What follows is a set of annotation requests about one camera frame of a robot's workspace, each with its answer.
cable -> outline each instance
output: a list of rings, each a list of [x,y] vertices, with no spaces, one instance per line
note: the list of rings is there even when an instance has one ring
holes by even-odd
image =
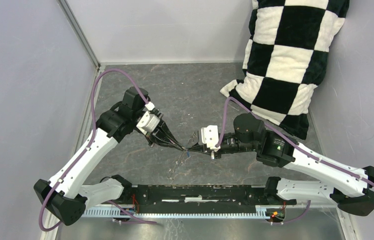
[[[84,154],[87,152],[87,149],[91,147],[91,145],[93,144],[94,142],[94,139],[95,139],[95,135],[97,133],[97,126],[95,124],[96,122],[96,119],[95,119],[95,111],[94,111],[94,96],[95,96],[95,91],[97,89],[97,84],[98,82],[100,81],[100,79],[110,73],[110,72],[118,72],[118,73],[121,73],[123,75],[125,75],[130,81],[131,83],[134,85],[134,88],[137,90],[138,94],[140,95],[140,97],[143,99],[144,103],[145,104],[148,104],[148,100],[146,99],[146,97],[144,96],[144,94],[141,92],[140,88],[138,87],[137,83],[135,83],[135,81],[131,78],[130,75],[128,75],[126,72],[124,72],[123,70],[121,69],[118,69],[118,68],[111,68],[111,69],[108,69],[108,70],[105,70],[104,72],[102,72],[94,81],[93,83],[93,89],[91,90],[91,95],[90,95],[90,105],[91,105],[91,116],[92,116],[92,134],[91,134],[91,140],[88,142],[87,144],[87,147],[84,148],[84,150],[82,150],[82,152],[78,155],[78,157],[71,163],[71,165],[65,170],[65,172],[63,172],[63,174],[60,176],[60,179],[59,180],[64,180],[64,178],[66,177],[66,175],[69,173],[69,171],[73,168],[73,166],[75,166],[78,161],[84,156]],[[38,216],[38,225],[40,227],[40,229],[44,232],[49,232],[53,229],[55,229],[56,227],[58,227],[60,224],[61,224],[61,221],[59,221],[58,223],[56,223],[56,225],[50,227],[50,228],[45,228],[43,223],[42,223],[42,218],[43,218],[43,215],[44,215],[44,210],[47,206],[47,203],[48,203],[48,200],[50,199],[52,193],[56,190],[56,188],[59,186],[60,182],[57,181],[53,187],[51,188],[51,190],[48,192],[47,196],[44,198],[44,202],[42,203],[41,205],[41,209],[40,209],[40,214]]]
[[[238,106],[242,107],[246,112],[248,113],[251,113],[256,119],[260,119],[256,114],[254,114],[253,112],[251,112],[248,108],[246,108],[243,104],[241,104],[238,100],[236,100],[235,98],[233,97],[228,97],[225,101],[225,105],[224,105],[224,116],[222,118],[222,130],[221,130],[221,134],[219,136],[219,141],[218,141],[218,144],[216,144],[216,147],[219,147],[222,143],[222,140],[223,140],[223,137],[224,137],[224,132],[225,132],[225,125],[226,125],[226,114],[227,114],[227,109],[228,109],[228,103],[229,101],[233,101],[235,102],[236,104],[238,104]],[[277,129],[275,129],[274,127],[272,127],[271,125],[267,124],[266,122],[264,122],[265,126],[267,126],[270,130],[274,131],[276,134],[278,134],[282,139],[284,139],[286,142],[288,142],[291,146],[293,146],[295,149],[297,149],[298,151],[300,151],[301,153],[303,153],[304,155],[308,156],[309,158],[312,158],[314,159],[315,161],[318,161],[318,162],[321,162],[327,166],[330,166],[336,170],[339,170],[345,174],[349,174],[351,175],[352,177],[356,178],[356,179],[361,179],[361,176],[358,175],[358,174],[355,174],[351,171],[348,171],[346,169],[343,169],[337,165],[334,165],[330,162],[327,162],[323,159],[319,159],[317,156],[314,156],[313,154],[311,153],[308,153],[306,152],[304,149],[302,149],[301,147],[297,146],[293,141],[291,141],[287,136],[285,136],[284,134],[282,134],[280,131],[278,131]],[[362,178],[361,179],[362,181],[368,183],[369,185],[373,186],[374,187],[374,182],[372,182],[371,180],[369,179],[366,179],[366,178]]]
[[[304,212],[302,212],[302,214],[300,214],[298,217],[293,218],[293,219],[288,220],[288,221],[283,221],[283,222],[271,222],[271,225],[284,225],[284,224],[289,224],[289,223],[292,223],[292,222],[295,222],[295,221],[297,221],[297,220],[302,219],[302,218],[307,214],[307,212],[309,211],[310,203],[311,203],[311,201],[309,200],[309,201],[307,202],[306,209],[305,209]]]
[[[279,216],[274,216],[274,217],[281,220],[281,221],[284,221],[284,218],[280,218]]]
[[[132,215],[130,212],[126,211],[125,209],[123,209],[121,206],[119,206],[118,204],[116,204],[115,202],[113,201],[107,201],[108,203],[114,205],[115,207],[119,208],[122,212],[124,212],[126,215],[130,216],[131,218],[137,220],[137,221],[132,221],[132,222],[129,222],[129,221],[122,221],[121,223],[122,224],[157,224],[157,222],[155,221],[144,221],[142,219],[139,219],[137,218],[136,216]]]
[[[100,183],[101,183],[103,180],[105,180],[105,179],[110,179],[110,177],[109,177],[109,176],[105,176],[104,178],[102,178],[102,179],[100,180]]]
[[[165,141],[165,140],[159,138],[158,136],[156,136],[156,134],[153,135],[153,137],[157,138],[158,140],[160,140],[160,141],[163,142],[164,144],[167,144],[167,145],[173,146],[173,147],[175,147],[176,149],[178,149],[178,150],[180,150],[180,151],[184,151],[184,149],[180,148],[179,145],[177,145],[176,143],[174,143],[171,139],[169,139],[169,140],[170,140],[172,143],[167,142],[167,141]]]

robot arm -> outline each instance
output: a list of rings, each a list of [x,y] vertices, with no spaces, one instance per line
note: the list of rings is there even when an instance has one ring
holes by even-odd
[[[141,91],[148,98],[148,92],[143,89]],[[337,203],[340,209],[359,216],[366,216],[374,209],[374,192],[367,183],[307,157],[274,132],[266,130],[263,122],[250,114],[241,114],[235,118],[235,132],[224,134],[221,145],[217,146],[218,127],[210,125],[201,128],[198,143],[190,148],[185,148],[175,139],[162,117],[163,114],[151,102],[144,104],[134,88],[127,90],[123,100],[98,119],[96,136],[90,147],[87,146],[92,134],[59,172],[49,180],[37,181],[34,190],[40,201],[43,203],[52,186],[60,182],[51,193],[46,208],[68,226],[76,222],[86,209],[120,198],[124,185],[114,178],[95,185],[82,184],[101,159],[126,135],[136,130],[145,136],[150,146],[200,152],[210,155],[212,159],[219,159],[223,154],[256,152],[256,159],[265,165],[295,170],[320,180],[293,181],[270,177],[264,196],[275,196],[277,203],[296,199]],[[325,161],[374,182],[372,166],[353,168],[315,153],[301,143],[299,146]],[[66,172],[84,150],[87,152],[66,177],[60,179],[62,173]]]
[[[148,98],[148,92],[143,89],[141,91]],[[91,141],[92,133],[69,162],[54,176],[48,181],[42,179],[37,181],[34,190],[40,201],[43,203],[52,186],[60,182],[51,194],[46,208],[68,226],[76,222],[86,209],[108,200],[118,199],[124,187],[115,179],[110,178],[95,185],[82,184],[101,159],[134,130],[144,134],[150,145],[159,144],[181,149],[181,145],[161,118],[162,114],[151,102],[145,105],[134,88],[127,90],[123,100],[104,112],[98,119],[96,136],[90,147],[87,145]],[[171,141],[176,144],[165,145]],[[87,150],[85,154],[66,177],[61,179],[62,173],[84,150]]]
[[[218,128],[203,127],[198,132],[198,143],[189,148],[192,152],[208,154],[218,159],[223,154],[256,152],[256,160],[271,167],[295,170],[318,181],[294,181],[270,177],[266,186],[283,200],[301,199],[334,204],[348,213],[367,216],[374,209],[374,191],[366,182],[338,169],[315,161],[285,142],[276,133],[266,130],[263,121],[244,113],[234,119],[234,133],[224,134],[220,146]],[[316,153],[302,143],[291,139],[300,148],[342,169],[348,170],[374,182],[374,167],[351,167]]]

black and white checkered pillow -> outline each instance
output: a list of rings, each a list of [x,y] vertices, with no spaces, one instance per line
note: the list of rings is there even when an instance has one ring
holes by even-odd
[[[349,0],[253,0],[244,80],[221,89],[301,139],[313,90],[324,79],[329,46]]]

metal floor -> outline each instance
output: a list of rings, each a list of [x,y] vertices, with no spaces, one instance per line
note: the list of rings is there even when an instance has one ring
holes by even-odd
[[[120,65],[164,114],[174,136],[187,144],[191,134],[207,125],[222,125],[225,97],[221,87],[243,78],[241,63],[145,64]],[[96,116],[121,101],[131,83],[123,75],[110,73],[102,81],[96,104]],[[230,103],[227,132],[233,131],[234,118],[245,111]],[[320,152],[311,119],[308,138],[301,141]],[[299,172],[265,166],[255,160],[255,153],[224,155],[210,160],[207,155],[181,152],[163,147],[150,148],[143,136],[133,133],[99,163],[86,184],[96,184],[105,176],[119,174],[133,184],[254,184],[264,185],[268,177],[312,180]],[[287,209],[287,219],[303,209]],[[119,226],[107,218],[82,218],[72,226],[59,228],[61,240],[107,239],[344,239],[335,208],[312,208],[298,222],[269,226],[260,219],[155,219],[161,225]]]

gray wall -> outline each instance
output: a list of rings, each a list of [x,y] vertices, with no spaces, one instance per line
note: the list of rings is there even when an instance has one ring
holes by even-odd
[[[101,62],[244,60],[251,0],[67,1]]]
[[[356,167],[374,166],[373,0],[351,1],[311,112],[327,156]],[[362,239],[374,240],[374,212],[356,219]]]
[[[93,75],[55,0],[0,1],[0,239],[39,238],[32,186],[70,158]]]

